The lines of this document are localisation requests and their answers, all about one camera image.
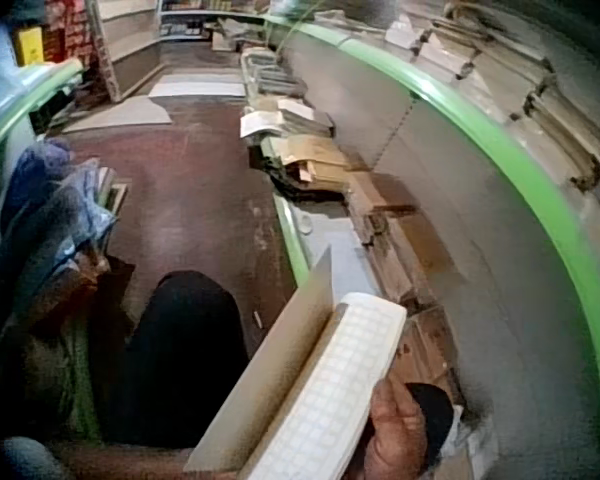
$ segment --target white shelf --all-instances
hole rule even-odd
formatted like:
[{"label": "white shelf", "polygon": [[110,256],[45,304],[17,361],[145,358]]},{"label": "white shelf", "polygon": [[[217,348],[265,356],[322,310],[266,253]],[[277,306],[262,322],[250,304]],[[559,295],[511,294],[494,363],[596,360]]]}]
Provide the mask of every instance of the white shelf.
[{"label": "white shelf", "polygon": [[165,35],[160,40],[207,40],[209,37],[203,35]]},{"label": "white shelf", "polygon": [[156,0],[112,0],[98,2],[103,22],[156,10]]},{"label": "white shelf", "polygon": [[160,39],[156,36],[156,33],[157,32],[138,32],[114,42],[109,46],[111,61],[114,63],[119,62],[129,55],[133,55],[140,50],[144,50],[145,48],[158,43]]},{"label": "white shelf", "polygon": [[164,10],[160,12],[160,16],[171,16],[171,15],[227,15],[232,17],[246,17],[246,18],[258,18],[259,15],[255,13],[243,13],[243,12],[228,12],[225,10]]}]

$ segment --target green shelf edge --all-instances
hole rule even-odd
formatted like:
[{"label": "green shelf edge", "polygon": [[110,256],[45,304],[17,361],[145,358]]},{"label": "green shelf edge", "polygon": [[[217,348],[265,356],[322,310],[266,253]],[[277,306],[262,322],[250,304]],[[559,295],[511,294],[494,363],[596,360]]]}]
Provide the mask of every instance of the green shelf edge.
[{"label": "green shelf edge", "polygon": [[[267,21],[279,26],[293,25],[270,15]],[[302,24],[295,30],[336,46],[418,94],[465,133],[509,179],[540,221],[567,268],[587,319],[600,378],[600,262],[575,212],[549,176],[489,117],[430,75],[359,40],[343,35],[344,39],[335,41],[334,34],[342,34],[325,27]]]},{"label": "green shelf edge", "polygon": [[296,281],[296,286],[300,286],[309,276],[311,267],[309,266],[307,257],[302,249],[300,236],[298,235],[296,224],[293,221],[293,213],[291,212],[289,202],[278,193],[274,193],[273,203],[275,204],[276,214],[278,216],[278,221],[280,222],[280,228],[282,229],[282,238],[284,239],[284,244],[287,249],[287,256],[289,257],[289,263],[291,264],[293,278]]},{"label": "green shelf edge", "polygon": [[82,72],[80,60],[71,59],[53,67],[49,78],[34,87],[26,95],[18,98],[0,118],[0,144],[7,138],[11,129],[39,104],[46,102],[72,78]]}]

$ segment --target hand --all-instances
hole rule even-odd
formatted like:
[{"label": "hand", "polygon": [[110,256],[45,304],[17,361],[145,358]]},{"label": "hand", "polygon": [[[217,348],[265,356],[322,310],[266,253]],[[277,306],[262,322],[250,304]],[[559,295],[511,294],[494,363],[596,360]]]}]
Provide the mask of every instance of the hand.
[{"label": "hand", "polygon": [[375,435],[365,454],[365,480],[417,479],[427,451],[424,417],[406,387],[391,375],[373,390],[371,421]]}]

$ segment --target knee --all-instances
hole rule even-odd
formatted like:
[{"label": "knee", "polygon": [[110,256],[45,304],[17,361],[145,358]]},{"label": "knee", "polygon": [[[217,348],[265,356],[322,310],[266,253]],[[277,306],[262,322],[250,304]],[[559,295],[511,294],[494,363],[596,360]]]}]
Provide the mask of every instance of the knee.
[{"label": "knee", "polygon": [[227,290],[203,273],[178,271],[166,275],[153,294],[150,310],[173,321],[208,323],[240,321],[236,301]]}]

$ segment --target grid paper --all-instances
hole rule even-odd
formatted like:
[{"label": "grid paper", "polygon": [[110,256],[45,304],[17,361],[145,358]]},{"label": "grid paper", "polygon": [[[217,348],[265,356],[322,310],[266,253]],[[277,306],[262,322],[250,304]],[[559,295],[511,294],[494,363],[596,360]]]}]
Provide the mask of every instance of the grid paper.
[{"label": "grid paper", "polygon": [[372,389],[388,371],[406,317],[397,305],[354,297],[361,300],[348,305],[249,480],[326,480],[343,473],[366,423]]}]

